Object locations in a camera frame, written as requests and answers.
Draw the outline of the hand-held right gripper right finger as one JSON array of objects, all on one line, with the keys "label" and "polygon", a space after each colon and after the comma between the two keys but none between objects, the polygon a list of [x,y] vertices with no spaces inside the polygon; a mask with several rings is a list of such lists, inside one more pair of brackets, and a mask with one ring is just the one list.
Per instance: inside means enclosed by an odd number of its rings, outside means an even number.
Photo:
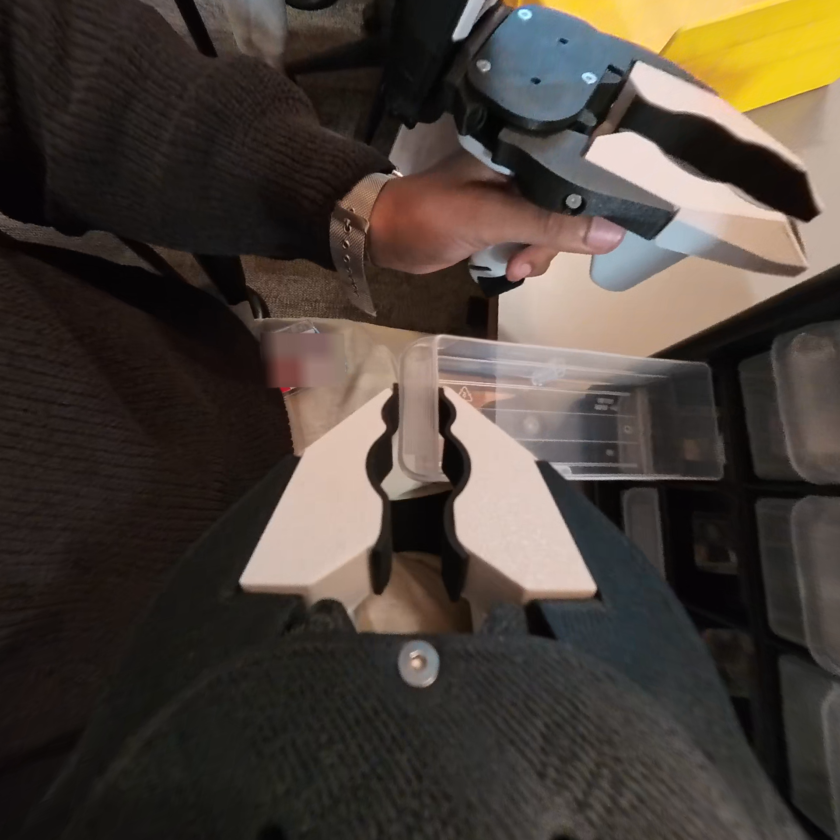
[{"label": "hand-held right gripper right finger", "polygon": [[596,584],[541,465],[451,389],[438,392],[449,598],[487,616],[499,604],[588,601]]}]

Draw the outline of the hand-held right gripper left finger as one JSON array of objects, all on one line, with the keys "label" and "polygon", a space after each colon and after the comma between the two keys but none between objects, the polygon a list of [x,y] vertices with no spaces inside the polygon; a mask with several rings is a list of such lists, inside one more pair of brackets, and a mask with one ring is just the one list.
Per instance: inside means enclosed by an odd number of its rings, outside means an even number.
[{"label": "hand-held right gripper left finger", "polygon": [[304,451],[239,578],[245,592],[295,595],[307,606],[333,600],[350,613],[383,593],[393,540],[382,483],[397,425],[394,385]]}]

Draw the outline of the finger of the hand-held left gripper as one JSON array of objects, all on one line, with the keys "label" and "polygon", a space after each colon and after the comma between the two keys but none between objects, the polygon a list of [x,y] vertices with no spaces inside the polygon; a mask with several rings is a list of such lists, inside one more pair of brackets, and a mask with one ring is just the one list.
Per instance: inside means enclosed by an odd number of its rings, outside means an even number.
[{"label": "finger of the hand-held left gripper", "polygon": [[789,277],[807,268],[804,247],[786,216],[730,185],[690,174],[651,140],[627,131],[603,135],[585,159],[675,209],[652,240],[627,232],[613,251],[593,257],[591,277],[653,277],[686,256]]},{"label": "finger of the hand-held left gripper", "polygon": [[823,210],[804,164],[782,143],[714,91],[640,60],[612,105],[612,128],[787,217],[809,222]]}]

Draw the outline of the transparent plastic drawer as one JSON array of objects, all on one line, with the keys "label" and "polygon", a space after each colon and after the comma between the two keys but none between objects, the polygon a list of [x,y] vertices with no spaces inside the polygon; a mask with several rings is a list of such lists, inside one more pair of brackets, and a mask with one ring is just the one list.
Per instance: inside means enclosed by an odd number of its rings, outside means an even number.
[{"label": "transparent plastic drawer", "polygon": [[711,369],[682,360],[431,335],[398,374],[398,460],[444,479],[438,391],[449,390],[573,480],[720,480]]}]

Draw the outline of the black drawer cabinet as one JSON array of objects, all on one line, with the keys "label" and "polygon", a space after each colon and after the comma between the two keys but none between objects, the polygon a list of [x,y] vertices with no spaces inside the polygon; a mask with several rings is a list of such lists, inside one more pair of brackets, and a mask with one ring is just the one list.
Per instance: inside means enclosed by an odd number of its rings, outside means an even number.
[{"label": "black drawer cabinet", "polygon": [[838,266],[669,355],[597,357],[631,428],[590,497],[687,610],[794,824],[838,838]]}]

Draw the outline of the person's left forearm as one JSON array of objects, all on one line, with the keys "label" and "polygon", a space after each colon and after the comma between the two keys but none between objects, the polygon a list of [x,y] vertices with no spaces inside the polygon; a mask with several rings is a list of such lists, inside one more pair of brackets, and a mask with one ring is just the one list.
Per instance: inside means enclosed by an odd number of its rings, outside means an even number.
[{"label": "person's left forearm", "polygon": [[209,256],[332,268],[370,146],[246,56],[200,55],[142,2],[2,2],[2,214]]}]

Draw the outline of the white desk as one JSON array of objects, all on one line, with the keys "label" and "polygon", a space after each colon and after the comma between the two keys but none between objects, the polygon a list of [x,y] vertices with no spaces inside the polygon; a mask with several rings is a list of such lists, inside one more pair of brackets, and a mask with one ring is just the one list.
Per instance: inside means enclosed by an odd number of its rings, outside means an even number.
[{"label": "white desk", "polygon": [[822,214],[801,226],[809,259],[797,277],[689,257],[624,292],[589,277],[589,261],[561,255],[547,273],[489,305],[500,340],[624,355],[656,354],[838,264],[839,83],[754,110],[750,117],[805,163]]}]

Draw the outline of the person's left hand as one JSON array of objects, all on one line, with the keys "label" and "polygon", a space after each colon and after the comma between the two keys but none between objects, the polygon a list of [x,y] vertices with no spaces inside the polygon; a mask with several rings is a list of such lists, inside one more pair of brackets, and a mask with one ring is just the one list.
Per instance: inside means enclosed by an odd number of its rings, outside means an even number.
[{"label": "person's left hand", "polygon": [[429,171],[383,186],[371,212],[373,265],[424,275],[492,246],[516,244],[510,282],[543,275],[560,253],[610,253],[625,230],[601,217],[568,216],[536,206],[508,178],[459,151]]}]

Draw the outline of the yellow plastic bin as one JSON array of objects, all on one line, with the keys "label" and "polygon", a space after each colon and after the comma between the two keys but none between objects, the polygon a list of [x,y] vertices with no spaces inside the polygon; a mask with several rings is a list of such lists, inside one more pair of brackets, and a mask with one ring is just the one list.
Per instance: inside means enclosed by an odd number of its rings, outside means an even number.
[{"label": "yellow plastic bin", "polygon": [[838,1],[688,2],[661,56],[746,112],[839,78]]}]

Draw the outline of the silver mesh wristwatch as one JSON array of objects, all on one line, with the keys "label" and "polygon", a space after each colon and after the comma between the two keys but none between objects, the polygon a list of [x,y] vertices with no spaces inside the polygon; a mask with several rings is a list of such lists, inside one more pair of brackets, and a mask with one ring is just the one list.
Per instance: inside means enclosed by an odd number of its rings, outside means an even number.
[{"label": "silver mesh wristwatch", "polygon": [[365,176],[336,202],[330,216],[330,254],[339,283],[350,304],[370,317],[376,315],[365,275],[371,215],[382,188],[399,177],[397,169]]}]

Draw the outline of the rows of clear cabinet drawers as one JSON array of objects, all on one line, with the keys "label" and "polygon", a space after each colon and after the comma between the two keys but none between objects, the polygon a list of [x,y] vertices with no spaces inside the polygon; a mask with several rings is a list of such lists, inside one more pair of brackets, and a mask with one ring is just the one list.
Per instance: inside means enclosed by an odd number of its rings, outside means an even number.
[{"label": "rows of clear cabinet drawers", "polygon": [[686,605],[752,749],[813,838],[838,838],[838,318],[689,349],[719,480],[599,490]]}]

